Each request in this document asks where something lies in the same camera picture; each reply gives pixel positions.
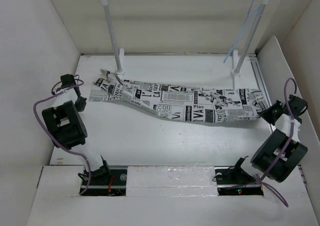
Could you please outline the black white newspaper print trousers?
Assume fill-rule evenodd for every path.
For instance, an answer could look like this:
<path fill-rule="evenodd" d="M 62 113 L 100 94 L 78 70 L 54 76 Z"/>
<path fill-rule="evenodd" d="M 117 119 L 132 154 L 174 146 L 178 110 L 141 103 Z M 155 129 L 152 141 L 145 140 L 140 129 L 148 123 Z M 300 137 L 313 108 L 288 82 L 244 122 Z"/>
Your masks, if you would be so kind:
<path fill-rule="evenodd" d="M 204 123 L 231 123 L 258 119 L 268 103 L 257 89 L 206 89 L 122 80 L 101 70 L 92 85 L 92 102 L 122 101 L 160 118 Z"/>

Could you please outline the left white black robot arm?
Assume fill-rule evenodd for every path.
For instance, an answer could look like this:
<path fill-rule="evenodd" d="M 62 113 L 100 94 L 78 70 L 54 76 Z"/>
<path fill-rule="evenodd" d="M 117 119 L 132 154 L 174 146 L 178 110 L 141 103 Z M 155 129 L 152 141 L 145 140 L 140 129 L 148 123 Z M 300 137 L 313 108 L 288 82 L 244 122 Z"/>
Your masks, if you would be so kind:
<path fill-rule="evenodd" d="M 87 129 L 80 112 L 84 111 L 87 99 L 82 97 L 77 82 L 83 83 L 71 74 L 62 75 L 58 83 L 60 87 L 51 91 L 56 97 L 55 102 L 41 114 L 54 145 L 79 157 L 85 164 L 85 173 L 80 176 L 84 180 L 90 178 L 97 184 L 106 184 L 112 173 L 107 161 L 86 141 Z"/>

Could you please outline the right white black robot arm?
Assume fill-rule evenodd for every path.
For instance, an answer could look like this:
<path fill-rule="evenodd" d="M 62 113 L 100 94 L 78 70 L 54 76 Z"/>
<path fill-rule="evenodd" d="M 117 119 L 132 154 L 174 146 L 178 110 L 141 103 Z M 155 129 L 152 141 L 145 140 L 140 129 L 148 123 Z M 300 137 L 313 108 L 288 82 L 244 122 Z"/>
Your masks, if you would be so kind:
<path fill-rule="evenodd" d="M 308 148 L 298 137 L 302 119 L 308 103 L 295 95 L 289 95 L 288 101 L 276 101 L 258 115 L 267 123 L 275 126 L 251 159 L 251 165 L 265 173 L 268 178 L 283 182 L 306 155 Z"/>

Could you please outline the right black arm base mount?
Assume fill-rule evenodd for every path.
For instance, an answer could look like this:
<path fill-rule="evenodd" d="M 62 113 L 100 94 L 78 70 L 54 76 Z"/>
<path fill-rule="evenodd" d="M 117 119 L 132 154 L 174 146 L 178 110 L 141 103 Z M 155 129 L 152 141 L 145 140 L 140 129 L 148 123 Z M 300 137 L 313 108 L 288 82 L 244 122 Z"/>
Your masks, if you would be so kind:
<path fill-rule="evenodd" d="M 212 181 L 217 185 L 218 196 L 263 196 L 263 188 L 255 183 L 253 176 L 242 169 L 248 156 L 241 157 L 233 166 L 215 166 Z"/>

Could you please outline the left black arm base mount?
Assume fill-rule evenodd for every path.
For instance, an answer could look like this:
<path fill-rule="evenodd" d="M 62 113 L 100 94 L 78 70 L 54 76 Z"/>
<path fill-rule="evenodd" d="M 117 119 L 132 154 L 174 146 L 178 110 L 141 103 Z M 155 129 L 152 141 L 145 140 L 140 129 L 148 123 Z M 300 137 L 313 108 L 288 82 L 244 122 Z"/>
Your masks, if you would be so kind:
<path fill-rule="evenodd" d="M 82 180 L 79 193 L 82 196 L 125 196 L 128 167 L 127 166 L 111 166 L 110 175 L 91 176 L 88 184 L 88 173 L 79 173 L 78 176 Z"/>

